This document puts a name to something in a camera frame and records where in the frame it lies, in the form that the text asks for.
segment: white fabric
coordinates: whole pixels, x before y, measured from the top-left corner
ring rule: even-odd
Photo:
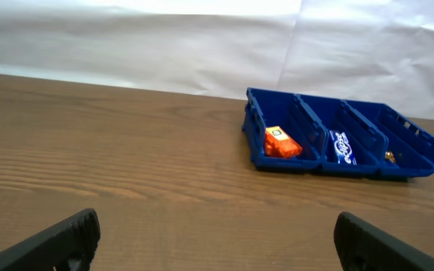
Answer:
[[[245,99],[248,86],[434,119],[434,1],[0,0],[0,73]]]

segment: orange package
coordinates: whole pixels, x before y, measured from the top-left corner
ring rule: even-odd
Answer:
[[[269,157],[290,158],[301,154],[302,147],[279,126],[274,126],[265,129],[264,151]]]

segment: blue snack package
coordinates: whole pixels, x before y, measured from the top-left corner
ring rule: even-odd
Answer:
[[[335,150],[338,163],[356,165],[356,158],[354,158],[353,150],[351,149],[349,140],[347,140],[346,134],[334,130],[329,130],[329,134],[331,135],[332,147]]]

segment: wooden table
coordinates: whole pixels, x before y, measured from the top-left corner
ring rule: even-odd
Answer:
[[[244,105],[0,75],[0,251],[91,207],[95,271],[340,270],[341,211],[434,257],[434,175],[258,172]]]

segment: blue plastic bin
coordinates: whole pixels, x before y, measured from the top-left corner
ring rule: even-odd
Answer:
[[[417,177],[434,173],[434,137],[384,104],[249,88],[243,130],[257,168]],[[265,128],[281,126],[303,152],[266,157]],[[357,165],[337,163],[329,130],[345,132]],[[384,159],[392,151],[396,164]]]
[[[387,151],[396,163],[383,159],[383,176],[418,177],[434,173],[434,137],[385,104],[348,101],[389,139]]]

